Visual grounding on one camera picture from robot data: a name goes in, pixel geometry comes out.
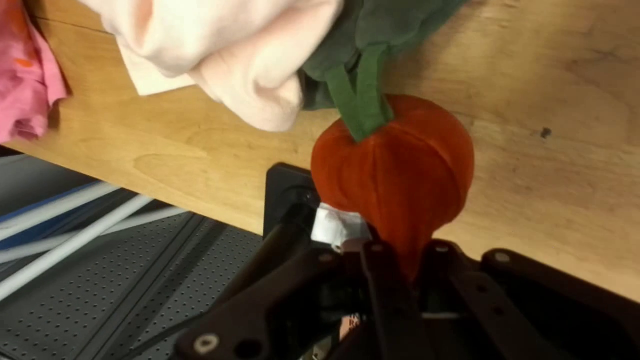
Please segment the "gray floor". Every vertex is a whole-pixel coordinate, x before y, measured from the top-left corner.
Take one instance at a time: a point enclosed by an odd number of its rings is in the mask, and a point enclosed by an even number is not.
[[[104,235],[0,303],[0,358],[121,358],[206,310],[258,245],[191,214]],[[136,358],[165,358],[173,337]]]

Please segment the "wooden tabletop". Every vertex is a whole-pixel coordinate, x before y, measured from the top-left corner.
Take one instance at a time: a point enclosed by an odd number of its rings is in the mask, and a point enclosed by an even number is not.
[[[308,166],[333,112],[258,131],[198,88],[137,98],[111,36],[73,0],[30,0],[73,92],[16,149],[260,231],[263,172]],[[640,300],[640,2],[471,0],[394,60],[389,92],[450,107],[477,153],[442,235],[507,245]]]

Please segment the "pink cloth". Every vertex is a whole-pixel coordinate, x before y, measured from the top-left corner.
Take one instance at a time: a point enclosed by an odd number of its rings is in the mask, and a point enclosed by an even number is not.
[[[56,58],[21,0],[0,0],[0,144],[40,138],[50,105],[63,95]]]
[[[286,130],[302,105],[297,67],[341,0],[81,0],[132,56],[187,73],[260,130]]]

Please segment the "wooden table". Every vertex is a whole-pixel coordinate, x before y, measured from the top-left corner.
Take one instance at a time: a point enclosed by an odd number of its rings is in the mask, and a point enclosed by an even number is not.
[[[263,172],[308,166],[333,112],[263,134],[187,88],[137,98],[73,0],[30,0],[73,92],[16,149],[260,231]],[[465,211],[442,235],[507,245],[640,300],[640,2],[471,0],[385,88],[450,107],[475,139]]]

